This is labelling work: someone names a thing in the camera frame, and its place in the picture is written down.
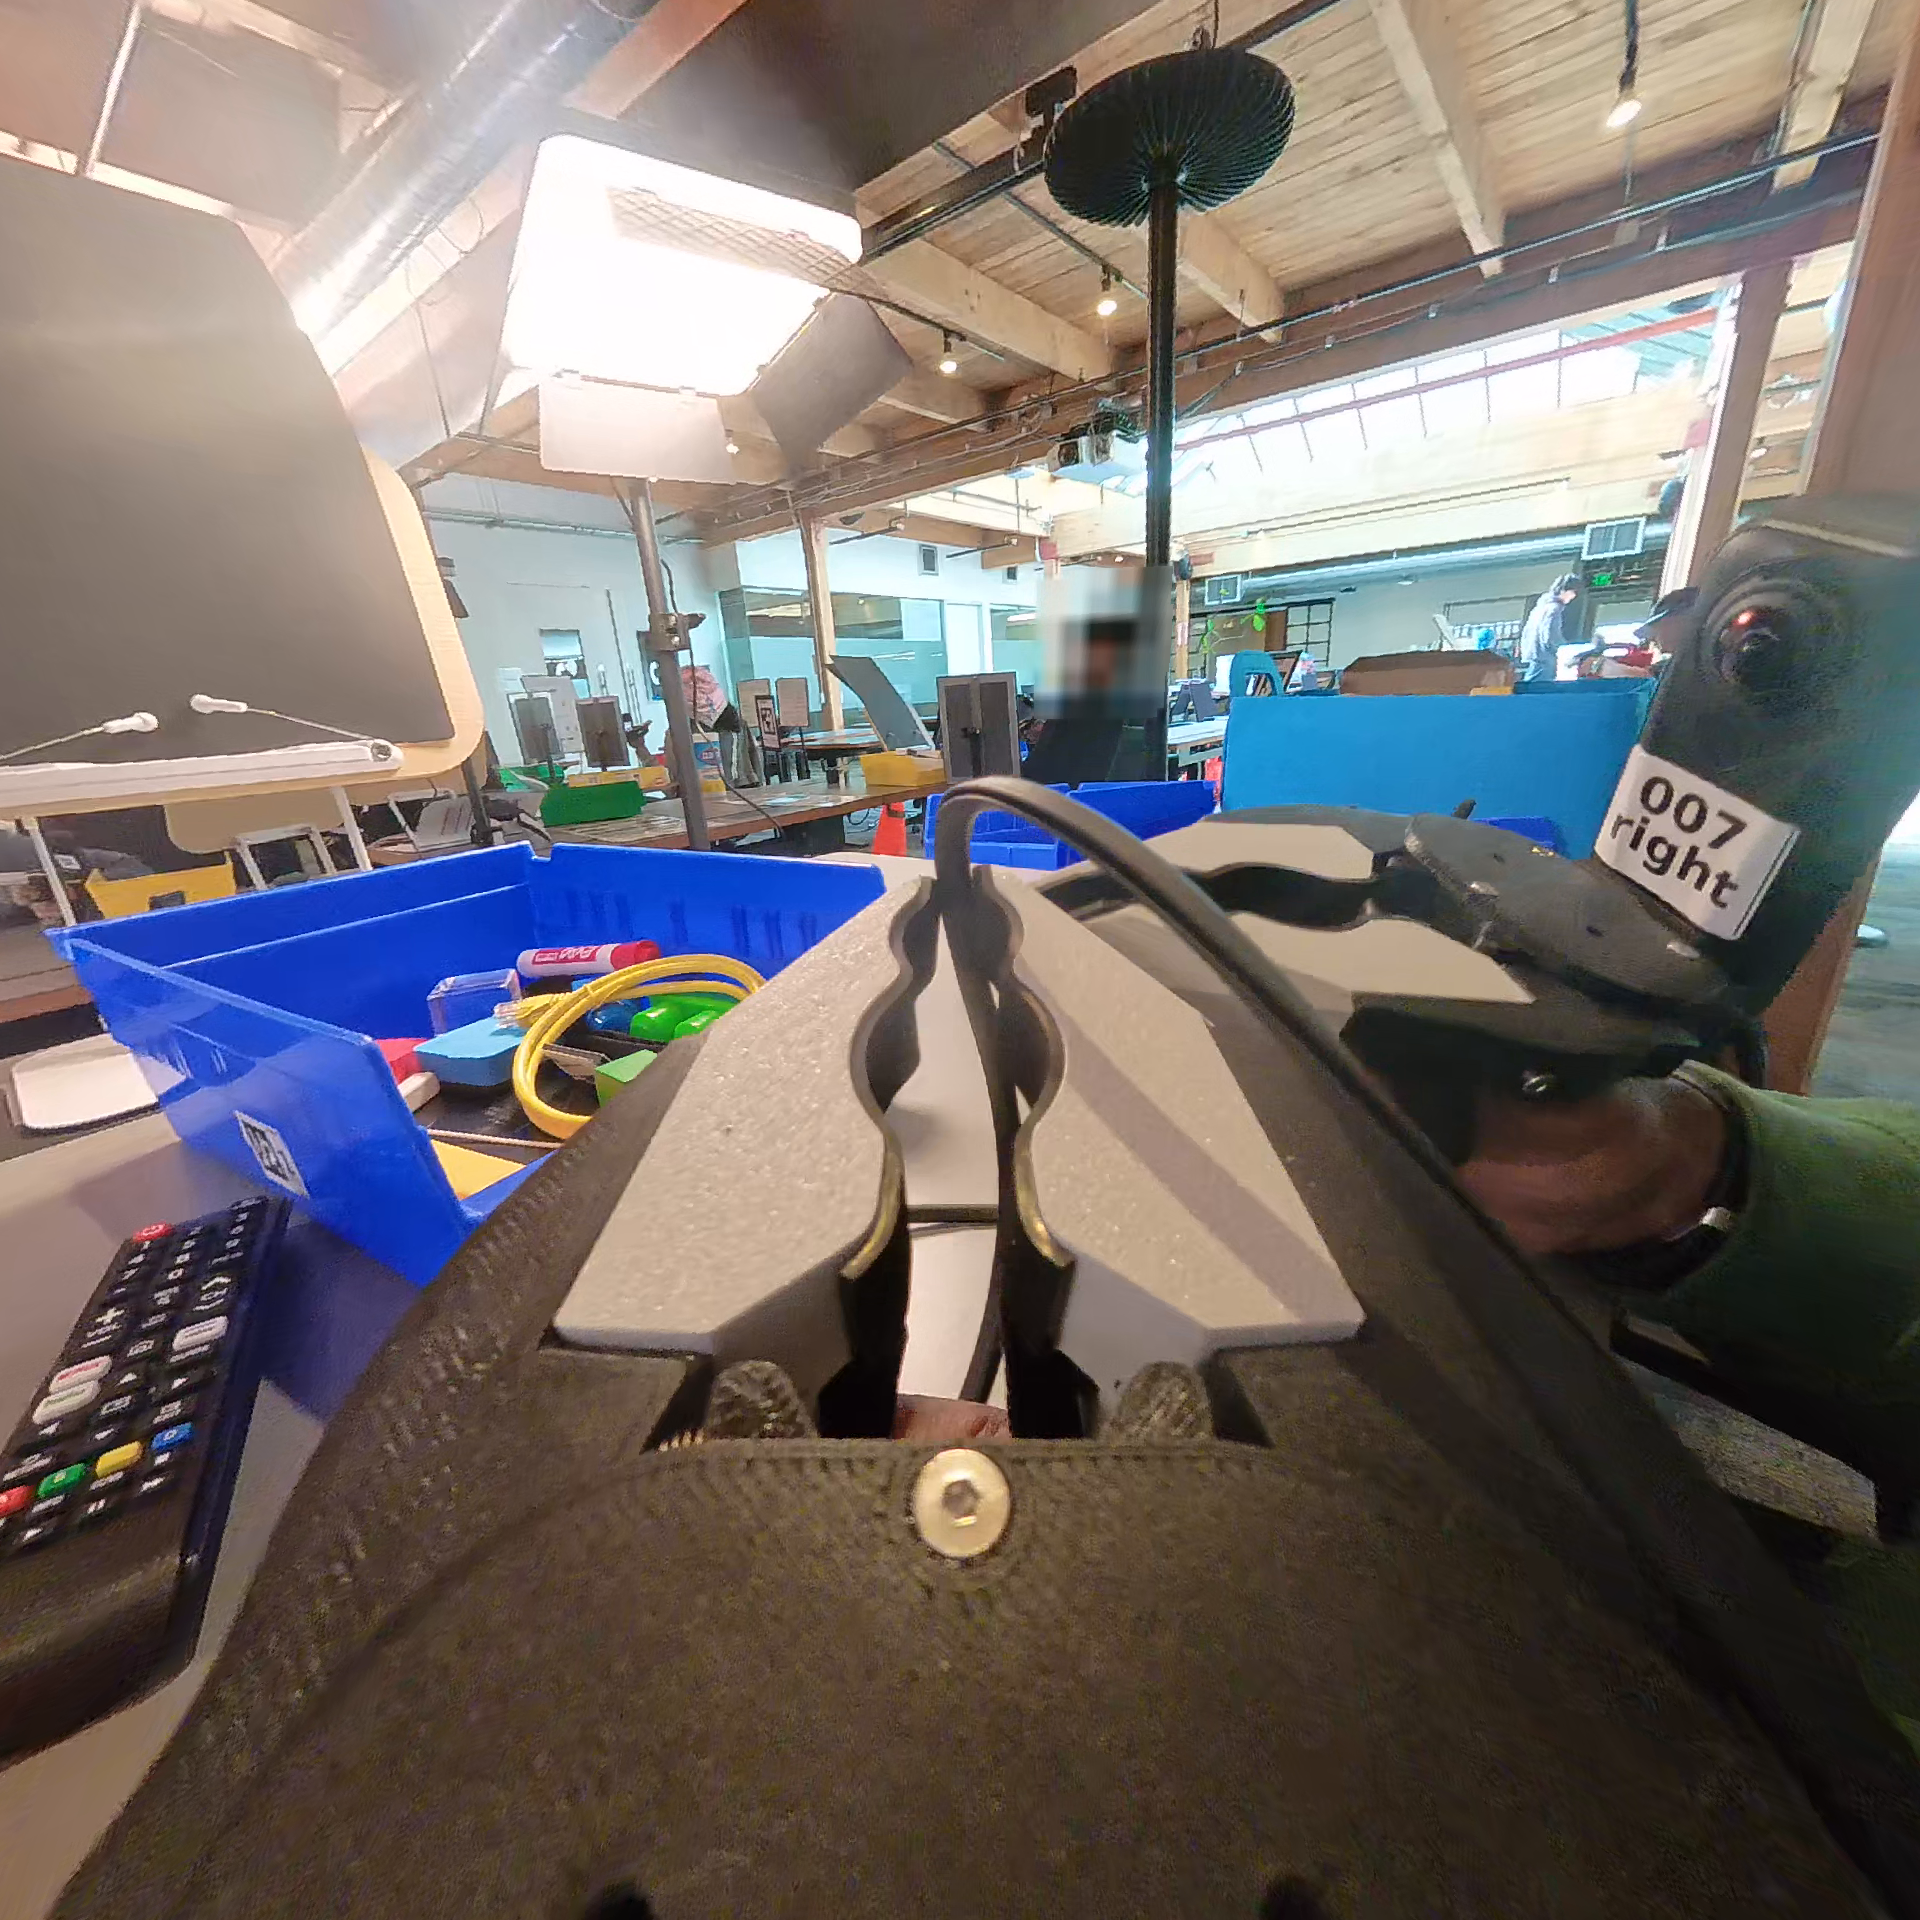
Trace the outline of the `metal light stand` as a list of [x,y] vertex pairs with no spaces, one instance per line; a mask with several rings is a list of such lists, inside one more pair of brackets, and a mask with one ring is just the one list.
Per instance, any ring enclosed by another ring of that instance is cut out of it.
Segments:
[[655,668],[666,714],[667,770],[679,794],[688,851],[707,853],[711,849],[711,835],[703,807],[703,776],[692,753],[692,728],[682,675],[688,633],[674,610],[674,600],[666,584],[651,482],[645,477],[631,481],[624,501],[637,547],[639,580],[650,618],[645,649]]

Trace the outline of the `black board with wooden rim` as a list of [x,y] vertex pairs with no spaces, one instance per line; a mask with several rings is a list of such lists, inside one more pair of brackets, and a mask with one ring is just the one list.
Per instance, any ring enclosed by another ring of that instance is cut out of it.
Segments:
[[372,791],[485,714],[423,516],[238,224],[3,170],[5,817]]

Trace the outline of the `person's right hand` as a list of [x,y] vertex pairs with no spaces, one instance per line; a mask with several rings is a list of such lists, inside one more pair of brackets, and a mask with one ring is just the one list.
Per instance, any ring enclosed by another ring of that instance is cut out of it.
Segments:
[[1486,1096],[1455,1183],[1525,1256],[1662,1288],[1734,1235],[1743,1123],[1684,1074],[1582,1099]]

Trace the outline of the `cardboard box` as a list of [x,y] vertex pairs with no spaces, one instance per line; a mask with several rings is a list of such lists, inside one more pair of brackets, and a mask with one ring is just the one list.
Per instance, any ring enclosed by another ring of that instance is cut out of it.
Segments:
[[1363,656],[1341,668],[1343,698],[1475,698],[1510,692],[1518,665],[1496,649],[1431,649]]

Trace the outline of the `white rounded flat device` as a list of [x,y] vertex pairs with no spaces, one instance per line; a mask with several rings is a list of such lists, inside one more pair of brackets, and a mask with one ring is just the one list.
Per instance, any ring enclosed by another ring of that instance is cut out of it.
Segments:
[[110,1035],[5,1060],[3,1092],[14,1128],[26,1136],[72,1133],[157,1108],[140,1058]]

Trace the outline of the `person's right forearm green sleeve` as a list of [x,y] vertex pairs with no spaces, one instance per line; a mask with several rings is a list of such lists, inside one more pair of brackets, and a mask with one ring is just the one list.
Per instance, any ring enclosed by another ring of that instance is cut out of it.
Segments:
[[1702,1215],[1595,1264],[1702,1359],[1718,1400],[1871,1483],[1884,1545],[1830,1551],[1814,1595],[1912,1744],[1915,1108],[1770,1092],[1699,1064],[1674,1081],[1722,1123]]

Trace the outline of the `blue partition wall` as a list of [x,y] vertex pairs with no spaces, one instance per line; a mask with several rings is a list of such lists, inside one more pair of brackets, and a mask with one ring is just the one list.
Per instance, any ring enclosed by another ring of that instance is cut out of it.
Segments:
[[1301,692],[1232,708],[1222,809],[1356,807],[1550,821],[1594,851],[1655,684],[1595,679],[1475,695]]

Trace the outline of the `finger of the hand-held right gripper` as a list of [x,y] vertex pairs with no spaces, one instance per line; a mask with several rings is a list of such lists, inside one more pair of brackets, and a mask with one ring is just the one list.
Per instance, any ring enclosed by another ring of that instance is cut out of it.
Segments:
[[[1086,904],[1083,923],[1119,953],[1096,991],[1096,1010],[1083,1015],[1086,1032],[1114,1041],[1196,1041],[1237,1017],[1232,988],[1151,911],[1096,899]],[[1295,929],[1232,914],[1232,923],[1334,1034],[1363,997],[1461,1003],[1475,1012],[1520,1012],[1535,1001],[1496,961],[1407,920]]]
[[1194,880],[1280,880],[1284,884],[1373,884],[1403,853],[1410,817],[1367,807],[1270,807],[1215,812],[1143,845]]

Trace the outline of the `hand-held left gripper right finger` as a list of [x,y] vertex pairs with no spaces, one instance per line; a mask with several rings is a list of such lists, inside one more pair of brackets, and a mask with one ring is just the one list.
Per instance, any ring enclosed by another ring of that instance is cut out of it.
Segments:
[[1359,1331],[1359,1301],[1222,1041],[1038,888],[975,888],[1016,1436],[1096,1433],[1156,1362],[1199,1371],[1220,1353]]

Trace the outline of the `light blue foam block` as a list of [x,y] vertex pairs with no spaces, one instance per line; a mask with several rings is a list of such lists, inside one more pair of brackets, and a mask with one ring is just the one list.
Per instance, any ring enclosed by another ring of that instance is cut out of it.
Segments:
[[491,1092],[512,1087],[514,1058],[527,1039],[527,1021],[480,1017],[458,1024],[414,1045],[416,1068],[431,1074],[439,1087]]

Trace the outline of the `blue plastic bin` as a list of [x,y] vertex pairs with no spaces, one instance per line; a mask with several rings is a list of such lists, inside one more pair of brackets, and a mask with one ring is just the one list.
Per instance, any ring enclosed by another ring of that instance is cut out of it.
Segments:
[[879,899],[858,861],[491,849],[52,932],[179,1138],[429,1284],[512,1185],[452,1191],[379,1041],[445,976],[650,940],[772,976]]
[[[1215,812],[1214,781],[1083,781],[1047,784],[1047,794],[1080,803],[1135,839],[1154,839],[1198,826]],[[974,865],[1019,873],[1058,873],[1086,860],[1058,835],[1006,809],[981,812],[971,824]]]

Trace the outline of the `bright studio light panel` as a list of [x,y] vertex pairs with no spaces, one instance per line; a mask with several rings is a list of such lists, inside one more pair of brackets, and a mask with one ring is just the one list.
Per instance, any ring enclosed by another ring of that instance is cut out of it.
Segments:
[[842,208],[549,138],[500,332],[542,472],[719,489],[813,464],[917,376],[860,263]]

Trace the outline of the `black disc on pole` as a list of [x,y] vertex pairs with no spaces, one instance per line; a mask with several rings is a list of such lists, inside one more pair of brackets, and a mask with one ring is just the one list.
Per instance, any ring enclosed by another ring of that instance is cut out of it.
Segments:
[[1167,721],[1180,227],[1184,212],[1222,208],[1256,185],[1292,127],[1293,89],[1275,65],[1239,47],[1196,43],[1096,82],[1048,136],[1044,180],[1063,211],[1094,227],[1144,228],[1144,495],[1135,584],[1090,589],[1066,613],[1039,721],[1072,711]]

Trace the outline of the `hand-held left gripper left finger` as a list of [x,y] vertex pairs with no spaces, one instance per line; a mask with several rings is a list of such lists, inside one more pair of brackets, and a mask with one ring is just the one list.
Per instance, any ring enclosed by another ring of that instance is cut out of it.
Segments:
[[589,1353],[776,1365],[824,1436],[895,1428],[932,883],[886,888],[707,1028],[554,1319]]

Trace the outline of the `black remote control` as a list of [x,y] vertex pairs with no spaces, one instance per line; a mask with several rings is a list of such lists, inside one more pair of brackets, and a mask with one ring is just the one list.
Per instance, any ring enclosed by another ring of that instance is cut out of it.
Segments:
[[3,1763],[174,1679],[202,1642],[291,1205],[127,1237],[3,1459]]

